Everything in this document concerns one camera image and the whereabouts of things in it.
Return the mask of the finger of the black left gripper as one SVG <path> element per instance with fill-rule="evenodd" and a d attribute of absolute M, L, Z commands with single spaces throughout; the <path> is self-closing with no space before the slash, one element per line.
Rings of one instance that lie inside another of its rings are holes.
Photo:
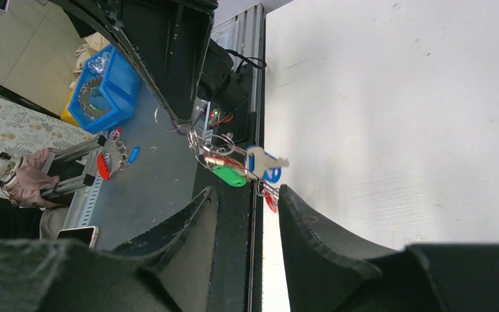
<path fill-rule="evenodd" d="M 101 33 L 176 122 L 188 122 L 214 24 L 214 1 L 55 1 Z"/>

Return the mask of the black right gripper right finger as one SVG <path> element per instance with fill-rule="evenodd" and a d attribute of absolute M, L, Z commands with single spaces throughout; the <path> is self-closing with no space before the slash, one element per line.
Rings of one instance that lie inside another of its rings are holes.
<path fill-rule="evenodd" d="M 366 240 L 319 213 L 281 185 L 278 220 L 292 311 L 334 311 L 383 273 L 376 258 L 391 248 Z"/>

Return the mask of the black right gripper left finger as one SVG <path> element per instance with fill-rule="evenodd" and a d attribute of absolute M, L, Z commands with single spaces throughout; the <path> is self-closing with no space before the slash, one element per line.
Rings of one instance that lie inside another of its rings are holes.
<path fill-rule="evenodd" d="M 215 237 L 215 188 L 205 187 L 180 211 L 111 253 L 130 257 L 161 271 L 176 257 L 212 255 Z"/>

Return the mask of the green key tag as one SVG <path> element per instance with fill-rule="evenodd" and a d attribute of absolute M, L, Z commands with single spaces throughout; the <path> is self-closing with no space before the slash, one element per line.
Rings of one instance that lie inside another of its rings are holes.
<path fill-rule="evenodd" d="M 212 172 L 232 187 L 243 187 L 247 183 L 246 178 L 243 175 L 240 175 L 232 168 L 226 166 L 214 166 Z"/>

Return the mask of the blue plastic bin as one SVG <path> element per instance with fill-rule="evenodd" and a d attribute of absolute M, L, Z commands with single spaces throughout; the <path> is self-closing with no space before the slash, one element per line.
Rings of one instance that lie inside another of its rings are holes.
<path fill-rule="evenodd" d="M 68 110 L 85 131 L 96 134 L 134 116 L 141 78 L 111 44 L 84 64 Z"/>

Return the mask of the red key tag on plate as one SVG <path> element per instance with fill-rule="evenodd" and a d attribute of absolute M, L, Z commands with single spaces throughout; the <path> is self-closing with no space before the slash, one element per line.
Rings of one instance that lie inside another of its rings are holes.
<path fill-rule="evenodd" d="M 269 192 L 265 192 L 263 197 L 270 210 L 273 213 L 277 213 L 277 201 L 275 197 Z"/>

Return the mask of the smartphone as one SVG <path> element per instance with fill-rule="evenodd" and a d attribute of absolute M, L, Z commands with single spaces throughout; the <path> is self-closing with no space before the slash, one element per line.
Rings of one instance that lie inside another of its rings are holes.
<path fill-rule="evenodd" d="M 99 234 L 97 226 L 76 227 L 61 229 L 57 239 L 73 239 L 79 241 L 89 248 L 94 248 Z"/>

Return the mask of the blue key tag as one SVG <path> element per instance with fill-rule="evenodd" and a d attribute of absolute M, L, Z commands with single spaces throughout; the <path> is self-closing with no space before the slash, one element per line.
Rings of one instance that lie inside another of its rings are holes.
<path fill-rule="evenodd" d="M 274 157 L 260 146 L 250 146 L 246 152 L 246 168 L 266 182 L 277 183 L 281 178 L 282 168 L 290 166 L 288 159 Z"/>

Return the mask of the yellow plastic bin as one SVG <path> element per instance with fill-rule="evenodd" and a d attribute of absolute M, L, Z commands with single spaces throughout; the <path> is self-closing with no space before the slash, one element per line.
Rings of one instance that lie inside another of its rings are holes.
<path fill-rule="evenodd" d="M 68 94 L 67 98 L 66 98 L 66 104 L 65 104 L 65 107 L 60 115 L 60 119 L 63 121 L 63 122 L 66 122 L 68 124 L 71 124 L 71 125 L 74 125 L 75 127 L 80 127 L 79 123 L 77 122 L 77 120 L 71 115 L 70 111 L 69 111 L 69 105 L 70 105 L 70 102 L 71 102 L 71 99 L 72 99 L 72 95 L 73 95 L 73 90 Z"/>

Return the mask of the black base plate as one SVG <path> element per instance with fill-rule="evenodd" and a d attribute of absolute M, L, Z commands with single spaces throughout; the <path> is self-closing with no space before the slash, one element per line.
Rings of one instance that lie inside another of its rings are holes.
<path fill-rule="evenodd" d="M 208 311 L 262 311 L 263 207 L 255 187 L 231 187 L 198 166 L 193 193 L 218 198 Z"/>

